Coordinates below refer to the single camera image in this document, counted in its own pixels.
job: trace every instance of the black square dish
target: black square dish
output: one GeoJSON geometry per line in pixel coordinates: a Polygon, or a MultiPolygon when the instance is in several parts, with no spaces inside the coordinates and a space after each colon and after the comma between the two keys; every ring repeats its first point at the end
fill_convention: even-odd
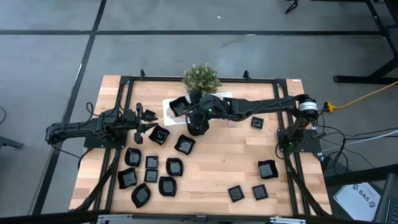
{"type": "Polygon", "coordinates": [[[252,127],[262,129],[263,124],[264,124],[264,119],[253,116],[251,120],[252,127]]]}
{"type": "Polygon", "coordinates": [[[275,161],[259,161],[258,162],[260,176],[262,179],[270,179],[273,177],[278,177],[278,170],[275,166],[275,161]]]}
{"type": "Polygon", "coordinates": [[[149,199],[150,190],[145,183],[138,185],[131,193],[131,200],[137,208],[141,208],[149,199]]]}
{"type": "Polygon", "coordinates": [[[141,151],[138,149],[128,148],[124,155],[124,161],[129,166],[138,167],[141,163],[141,151]]]}
{"type": "Polygon", "coordinates": [[[256,197],[256,200],[268,198],[267,189],[264,184],[254,186],[253,193],[254,193],[254,196],[256,197]]]}
{"type": "Polygon", "coordinates": [[[156,169],[157,168],[157,156],[147,156],[145,162],[146,169],[156,169]]]}
{"type": "Polygon", "coordinates": [[[174,197],[177,193],[177,183],[173,177],[160,177],[159,192],[165,197],[174,197]]]}
{"type": "Polygon", "coordinates": [[[167,136],[169,136],[170,131],[160,127],[159,125],[154,128],[152,133],[149,135],[151,141],[156,142],[160,146],[166,142],[167,136]]]}
{"type": "Polygon", "coordinates": [[[150,183],[156,183],[157,182],[157,170],[146,169],[144,181],[150,182],[150,183]]]}
{"type": "Polygon", "coordinates": [[[128,168],[118,172],[119,189],[126,189],[137,185],[137,176],[135,168],[128,168]]]}
{"type": "Polygon", "coordinates": [[[195,140],[193,140],[192,138],[188,138],[182,134],[178,138],[178,141],[174,146],[174,149],[177,150],[178,152],[184,153],[185,155],[189,155],[195,143],[196,143],[195,140]]]}
{"type": "Polygon", "coordinates": [[[170,109],[173,111],[174,116],[179,117],[184,114],[185,110],[189,107],[189,103],[185,96],[178,97],[169,103],[170,109]]]}
{"type": "Polygon", "coordinates": [[[166,160],[166,171],[170,176],[182,176],[184,172],[184,166],[181,159],[179,158],[167,158],[166,160]]]}
{"type": "Polygon", "coordinates": [[[232,202],[237,202],[238,200],[244,199],[244,194],[240,185],[228,189],[228,192],[232,202]]]}

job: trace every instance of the wooden table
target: wooden table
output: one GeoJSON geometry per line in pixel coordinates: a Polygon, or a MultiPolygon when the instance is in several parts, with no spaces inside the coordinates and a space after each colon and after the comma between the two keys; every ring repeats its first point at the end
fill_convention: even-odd
{"type": "MultiPolygon", "coordinates": [[[[96,102],[96,114],[113,108],[120,78],[117,75],[104,76],[96,102]]],[[[287,80],[287,85],[289,95],[303,93],[300,80],[287,80]]],[[[122,102],[126,97],[126,89],[125,86],[122,102]]],[[[272,85],[264,83],[223,83],[218,91],[220,93],[231,91],[235,98],[248,100],[274,98],[272,85]]],[[[135,109],[136,103],[141,102],[144,109],[156,112],[159,118],[158,122],[163,126],[162,100],[186,94],[182,82],[134,81],[130,108],[135,109]]],[[[292,208],[285,164],[284,161],[276,158],[274,152],[277,142],[276,130],[279,125],[277,114],[257,114],[256,116],[264,118],[262,130],[250,127],[251,118],[232,123],[230,128],[227,120],[212,121],[210,129],[204,136],[195,137],[189,135],[185,125],[176,125],[173,126],[173,133],[162,146],[149,140],[148,135],[152,130],[143,134],[144,143],[142,145],[137,145],[133,141],[134,131],[130,131],[126,147],[121,153],[118,170],[129,168],[124,162],[124,154],[128,147],[133,147],[142,152],[141,164],[136,168],[138,185],[144,182],[146,156],[159,156],[158,183],[160,176],[168,176],[165,170],[165,161],[168,157],[180,158],[183,161],[184,173],[182,177],[175,178],[177,181],[175,197],[163,197],[159,193],[158,183],[147,183],[152,197],[140,209],[137,209],[131,201],[131,193],[135,186],[119,190],[119,183],[116,179],[111,212],[291,216],[292,208]],[[181,134],[191,136],[197,142],[189,156],[174,149],[181,134]],[[279,172],[277,179],[262,180],[259,177],[257,162],[268,159],[273,159],[276,162],[279,172]],[[269,198],[256,201],[252,187],[259,184],[265,184],[269,198]],[[245,199],[232,203],[228,189],[236,185],[242,187],[245,199]]],[[[284,120],[287,125],[286,115],[284,115],[284,120]]],[[[306,186],[323,209],[331,213],[318,159],[311,153],[301,153],[300,155],[306,186]]],[[[82,160],[70,208],[79,206],[97,184],[103,157],[104,149],[94,149],[82,160]]],[[[295,192],[299,212],[303,213],[301,195],[297,186],[295,192]]],[[[107,193],[108,184],[103,190],[100,209],[104,209],[107,193]]]]}

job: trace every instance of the yellow cable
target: yellow cable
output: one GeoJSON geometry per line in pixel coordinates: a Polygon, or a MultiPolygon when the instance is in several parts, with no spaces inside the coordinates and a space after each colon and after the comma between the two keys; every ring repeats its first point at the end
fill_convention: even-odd
{"type": "Polygon", "coordinates": [[[343,106],[335,106],[335,105],[333,105],[332,103],[328,102],[328,109],[329,109],[329,112],[333,112],[333,110],[342,109],[342,108],[344,108],[344,107],[346,107],[346,106],[352,105],[353,103],[358,102],[359,100],[362,100],[362,99],[364,99],[364,98],[366,98],[366,97],[368,97],[368,96],[371,96],[371,95],[373,95],[373,94],[375,94],[375,93],[378,93],[378,92],[380,92],[380,91],[383,91],[383,90],[385,90],[386,88],[389,88],[390,86],[393,86],[393,85],[395,85],[395,84],[398,84],[398,81],[396,81],[396,82],[394,82],[394,83],[391,83],[390,85],[385,86],[385,87],[381,88],[380,90],[376,90],[376,91],[373,91],[373,92],[371,92],[371,93],[369,93],[369,94],[367,94],[367,95],[364,95],[364,96],[362,96],[362,97],[359,97],[359,98],[356,99],[356,100],[353,100],[353,101],[351,101],[351,102],[349,102],[349,103],[344,104],[343,106]]]}

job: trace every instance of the gray floor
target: gray floor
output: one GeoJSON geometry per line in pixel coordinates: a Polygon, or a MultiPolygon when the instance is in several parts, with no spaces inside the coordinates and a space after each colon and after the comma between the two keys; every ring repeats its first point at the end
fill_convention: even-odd
{"type": "MultiPolygon", "coordinates": [[[[100,30],[377,30],[364,3],[300,0],[108,1],[100,30]]],[[[0,1],[0,29],[91,30],[100,0],[0,1]]],[[[384,25],[391,18],[375,5],[384,25]]],[[[60,121],[76,78],[88,36],[0,36],[0,106],[7,119],[0,135],[25,142],[22,150],[0,152],[0,217],[29,212],[50,148],[44,129],[60,121]]],[[[88,116],[103,75],[182,75],[193,63],[209,62],[221,77],[299,78],[318,102],[337,105],[377,90],[378,85],[336,84],[333,75],[366,76],[392,58],[380,37],[282,37],[233,35],[97,36],[81,84],[72,122],[88,116]]],[[[326,125],[350,134],[398,125],[393,87],[347,109],[326,114],[326,125]]],[[[339,142],[338,136],[329,139],[339,142]]],[[[322,142],[323,148],[330,144],[322,142]]],[[[63,149],[81,154],[83,139],[63,149]]],[[[396,140],[380,139],[347,147],[375,166],[398,162],[396,140]]],[[[351,170],[369,168],[347,154],[351,170]]],[[[61,154],[44,206],[45,213],[67,211],[77,160],[61,154]]]]}

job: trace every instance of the green plant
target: green plant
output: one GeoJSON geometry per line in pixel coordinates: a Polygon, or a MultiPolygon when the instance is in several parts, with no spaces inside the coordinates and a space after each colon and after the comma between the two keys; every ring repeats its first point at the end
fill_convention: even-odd
{"type": "Polygon", "coordinates": [[[185,88],[190,93],[193,90],[199,90],[202,94],[205,93],[216,93],[218,87],[222,84],[218,80],[217,70],[209,67],[209,64],[205,65],[192,65],[192,68],[184,72],[185,88]]]}

